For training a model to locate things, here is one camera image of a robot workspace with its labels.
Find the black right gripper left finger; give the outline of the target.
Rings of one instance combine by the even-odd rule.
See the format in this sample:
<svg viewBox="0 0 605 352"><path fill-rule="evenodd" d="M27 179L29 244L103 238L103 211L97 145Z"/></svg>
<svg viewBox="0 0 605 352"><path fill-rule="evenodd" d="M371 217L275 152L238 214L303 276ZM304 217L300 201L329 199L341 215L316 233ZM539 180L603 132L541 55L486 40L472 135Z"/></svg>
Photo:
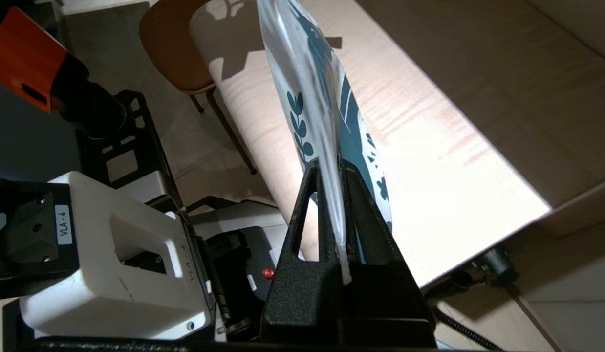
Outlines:
<svg viewBox="0 0 605 352"><path fill-rule="evenodd" d="M311 194L318 194L320 259L298 257ZM265 318L336 318L340 314L342 274L325 189L316 159L307 166L265 302Z"/></svg>

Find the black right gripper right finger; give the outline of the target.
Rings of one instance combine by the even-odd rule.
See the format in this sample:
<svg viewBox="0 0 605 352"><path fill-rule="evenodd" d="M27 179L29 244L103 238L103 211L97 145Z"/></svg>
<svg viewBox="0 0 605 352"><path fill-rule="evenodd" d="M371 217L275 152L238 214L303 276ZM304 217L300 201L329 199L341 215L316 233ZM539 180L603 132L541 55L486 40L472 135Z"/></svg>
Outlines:
<svg viewBox="0 0 605 352"><path fill-rule="evenodd" d="M414 276L354 163L340 160L346 211L347 285L363 318L431 318Z"/></svg>

